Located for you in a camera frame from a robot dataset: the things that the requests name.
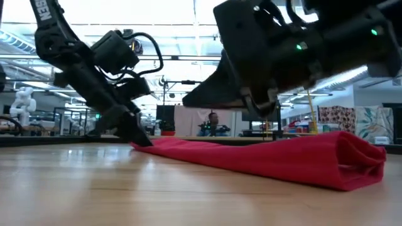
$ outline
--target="yellow pole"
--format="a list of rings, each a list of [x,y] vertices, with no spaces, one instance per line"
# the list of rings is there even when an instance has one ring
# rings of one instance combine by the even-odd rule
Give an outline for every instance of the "yellow pole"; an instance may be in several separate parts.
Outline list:
[[[312,112],[312,120],[313,120],[313,125],[314,125],[314,130],[312,133],[318,134],[318,128],[317,128],[317,122],[315,120],[315,112],[314,112],[314,107],[313,107],[313,102],[312,102],[312,96],[310,95],[310,91],[307,90],[307,97],[308,97],[308,103],[310,104],[310,110]]]
[[[268,120],[265,120],[266,137],[268,137]]]

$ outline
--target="table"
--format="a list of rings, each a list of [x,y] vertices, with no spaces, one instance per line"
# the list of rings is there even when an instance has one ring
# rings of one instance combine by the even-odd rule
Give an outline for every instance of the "table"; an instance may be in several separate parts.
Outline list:
[[[127,144],[0,148],[1,225],[400,225],[402,156],[343,193],[209,168]]]

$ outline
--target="white wall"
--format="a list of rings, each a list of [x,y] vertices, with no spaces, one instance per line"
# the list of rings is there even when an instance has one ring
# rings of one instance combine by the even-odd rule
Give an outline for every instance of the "white wall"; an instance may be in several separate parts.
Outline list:
[[[356,106],[376,106],[383,103],[402,103],[401,90],[360,89],[354,92]]]
[[[313,108],[317,111],[317,106],[331,107],[354,107],[354,90],[353,85],[345,88],[344,91],[332,92],[332,96],[315,97],[312,100]],[[293,109],[283,109],[281,111],[281,118],[286,119],[288,117],[298,116],[311,112],[310,106],[305,104],[295,104]]]
[[[55,107],[64,107],[65,100],[55,96],[46,96],[40,92],[34,92],[36,109],[53,112]],[[0,93],[0,114],[3,113],[4,105],[11,105],[15,100],[15,93]]]

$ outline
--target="red cloth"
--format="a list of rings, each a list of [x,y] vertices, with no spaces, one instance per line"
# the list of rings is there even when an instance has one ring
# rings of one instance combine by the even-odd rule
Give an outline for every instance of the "red cloth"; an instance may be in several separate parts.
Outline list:
[[[382,180],[386,152],[347,132],[248,146],[154,140],[137,151],[279,180],[351,191]]]

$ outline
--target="computer screen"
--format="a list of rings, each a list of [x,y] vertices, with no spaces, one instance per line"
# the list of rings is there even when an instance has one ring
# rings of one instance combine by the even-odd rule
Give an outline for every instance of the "computer screen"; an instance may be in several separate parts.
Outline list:
[[[175,106],[174,105],[157,105],[156,119],[169,122],[175,121]]]

